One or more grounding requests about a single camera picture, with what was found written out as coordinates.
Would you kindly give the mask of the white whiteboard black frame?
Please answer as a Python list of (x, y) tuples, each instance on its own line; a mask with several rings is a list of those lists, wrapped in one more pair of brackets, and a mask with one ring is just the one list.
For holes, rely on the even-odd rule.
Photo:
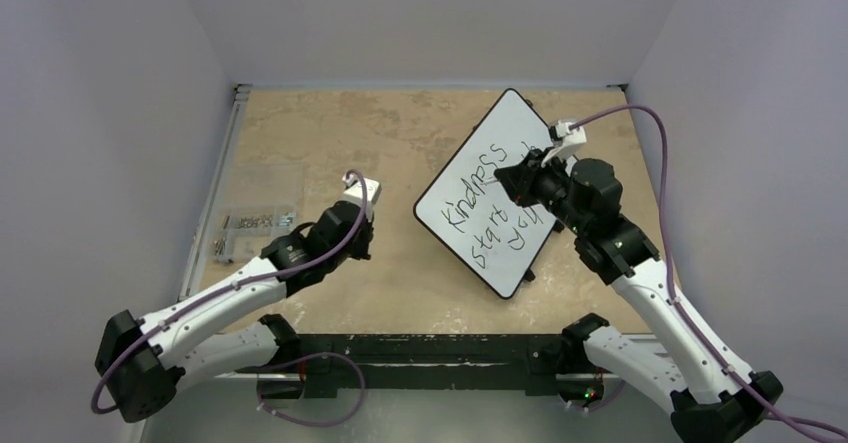
[(413, 207), (415, 218), (502, 299), (515, 295), (556, 220), (540, 205), (515, 205), (502, 186), (485, 180), (551, 145), (544, 119), (507, 89)]

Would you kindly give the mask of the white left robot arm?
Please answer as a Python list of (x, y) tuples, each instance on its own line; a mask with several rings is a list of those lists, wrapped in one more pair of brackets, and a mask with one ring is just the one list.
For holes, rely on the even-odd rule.
[(250, 367), (292, 368), (297, 337), (283, 318), (266, 315), (230, 336), (223, 329), (322, 282), (348, 259), (369, 259), (374, 206), (372, 197), (344, 196), (317, 221), (274, 239), (206, 290), (139, 318), (127, 310), (111, 316), (95, 357), (100, 379), (91, 411), (117, 411), (135, 423), (213, 376)]

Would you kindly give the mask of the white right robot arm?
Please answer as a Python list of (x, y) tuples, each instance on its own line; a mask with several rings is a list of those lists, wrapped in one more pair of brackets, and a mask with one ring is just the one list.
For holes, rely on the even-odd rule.
[(533, 150), (494, 178), (517, 206), (541, 205), (574, 234), (580, 260), (638, 313), (667, 353), (644, 350), (588, 314), (562, 331), (569, 367), (592, 364), (618, 375), (669, 416), (684, 442), (734, 442), (766, 418), (781, 382), (770, 371), (754, 371), (675, 287), (659, 250), (622, 213), (623, 186), (609, 163), (544, 163), (542, 151)]

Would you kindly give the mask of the clear box of screws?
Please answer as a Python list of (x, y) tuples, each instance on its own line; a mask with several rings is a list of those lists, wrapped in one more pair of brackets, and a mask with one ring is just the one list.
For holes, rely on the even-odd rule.
[(213, 220), (209, 256), (219, 264), (246, 262), (296, 226), (305, 165), (238, 165), (229, 173)]

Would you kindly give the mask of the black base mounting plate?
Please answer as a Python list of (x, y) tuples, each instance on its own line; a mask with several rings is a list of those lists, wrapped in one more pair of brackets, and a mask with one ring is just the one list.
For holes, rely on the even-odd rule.
[(342, 389), (520, 391), (595, 403), (621, 390), (560, 334), (301, 334), (263, 365), (262, 397), (333, 398)]

